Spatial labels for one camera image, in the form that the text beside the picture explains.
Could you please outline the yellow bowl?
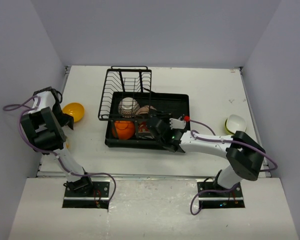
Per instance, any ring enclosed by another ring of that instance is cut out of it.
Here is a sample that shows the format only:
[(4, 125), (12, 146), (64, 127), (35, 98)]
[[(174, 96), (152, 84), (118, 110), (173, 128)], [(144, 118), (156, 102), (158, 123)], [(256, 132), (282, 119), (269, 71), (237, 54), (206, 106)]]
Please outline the yellow bowl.
[(77, 123), (84, 117), (85, 108), (78, 102), (72, 102), (64, 106), (62, 112), (73, 117), (74, 122)]

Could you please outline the red bowl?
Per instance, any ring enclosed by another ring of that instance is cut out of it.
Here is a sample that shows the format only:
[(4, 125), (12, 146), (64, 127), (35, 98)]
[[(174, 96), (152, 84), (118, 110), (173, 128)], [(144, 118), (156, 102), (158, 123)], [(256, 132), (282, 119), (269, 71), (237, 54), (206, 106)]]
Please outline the red bowl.
[(146, 126), (146, 122), (138, 125), (138, 137), (142, 139), (153, 139), (153, 135)]

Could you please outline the pink flower bowl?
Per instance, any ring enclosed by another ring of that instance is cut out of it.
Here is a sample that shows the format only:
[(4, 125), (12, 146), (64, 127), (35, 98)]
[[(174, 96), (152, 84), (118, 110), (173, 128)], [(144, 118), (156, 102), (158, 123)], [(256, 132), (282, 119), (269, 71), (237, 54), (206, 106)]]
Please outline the pink flower bowl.
[(145, 119), (149, 116), (150, 113), (155, 113), (157, 111), (157, 109), (154, 106), (150, 106), (150, 105), (145, 105), (140, 107), (135, 115), (134, 118), (135, 119)]

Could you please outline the lime green bowl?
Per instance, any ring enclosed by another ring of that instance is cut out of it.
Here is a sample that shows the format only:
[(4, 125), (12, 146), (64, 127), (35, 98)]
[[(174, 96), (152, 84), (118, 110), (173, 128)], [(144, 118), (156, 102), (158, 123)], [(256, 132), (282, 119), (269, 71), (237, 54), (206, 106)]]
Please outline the lime green bowl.
[(247, 122), (245, 119), (239, 115), (231, 114), (228, 118), (227, 124), (228, 128), (233, 131), (242, 131), (245, 132), (247, 129)]
[(225, 128), (225, 131), (226, 131), (229, 135), (234, 135), (234, 134), (235, 134), (235, 132), (233, 132), (232, 130), (230, 130), (230, 129), (228, 128), (228, 119), (226, 119), (225, 122), (224, 122), (224, 128)]

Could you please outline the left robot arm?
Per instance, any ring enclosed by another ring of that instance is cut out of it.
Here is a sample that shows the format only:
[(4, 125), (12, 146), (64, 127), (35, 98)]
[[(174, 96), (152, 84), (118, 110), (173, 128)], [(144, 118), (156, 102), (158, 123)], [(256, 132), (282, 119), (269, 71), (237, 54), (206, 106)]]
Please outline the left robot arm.
[(72, 157), (66, 145), (63, 127), (74, 128), (74, 118), (62, 112), (62, 94), (51, 86), (37, 90), (33, 105), (19, 120), (19, 133), (36, 152), (54, 156), (66, 176), (64, 186), (72, 193), (87, 197), (94, 184), (85, 169)]

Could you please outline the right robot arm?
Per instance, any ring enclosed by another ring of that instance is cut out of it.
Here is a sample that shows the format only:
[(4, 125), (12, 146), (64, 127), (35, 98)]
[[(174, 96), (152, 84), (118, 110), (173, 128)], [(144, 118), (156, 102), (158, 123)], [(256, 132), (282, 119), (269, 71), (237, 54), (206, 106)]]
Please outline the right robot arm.
[(156, 142), (165, 150), (176, 153), (203, 153), (226, 159), (229, 166), (220, 170), (212, 185), (217, 196), (223, 197), (242, 180), (256, 181), (266, 155), (265, 150), (243, 131), (234, 135), (204, 135), (186, 130), (190, 119), (158, 116), (146, 121), (146, 127)]

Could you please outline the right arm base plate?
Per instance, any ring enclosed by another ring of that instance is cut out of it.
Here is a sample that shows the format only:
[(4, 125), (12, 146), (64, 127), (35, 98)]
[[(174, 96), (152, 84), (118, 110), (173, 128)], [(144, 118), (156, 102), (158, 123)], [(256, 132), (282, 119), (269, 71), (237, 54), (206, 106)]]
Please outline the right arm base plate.
[[(229, 197), (232, 199), (233, 197), (242, 198), (243, 193), (241, 190), (241, 186), (238, 186), (240, 190), (233, 190), (232, 192), (204, 192), (199, 195), (200, 198), (226, 198)], [(213, 182), (212, 181), (198, 181), (197, 182), (197, 190), (198, 192), (205, 191), (205, 190), (214, 190)]]

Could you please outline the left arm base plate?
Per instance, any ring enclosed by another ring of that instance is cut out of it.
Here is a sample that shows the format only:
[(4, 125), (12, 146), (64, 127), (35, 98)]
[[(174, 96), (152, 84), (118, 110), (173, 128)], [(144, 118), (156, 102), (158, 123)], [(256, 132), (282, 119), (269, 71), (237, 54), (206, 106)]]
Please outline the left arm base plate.
[(92, 183), (92, 189), (82, 193), (74, 193), (66, 189), (64, 192), (64, 199), (78, 201), (108, 201), (110, 198), (110, 181), (93, 181)]

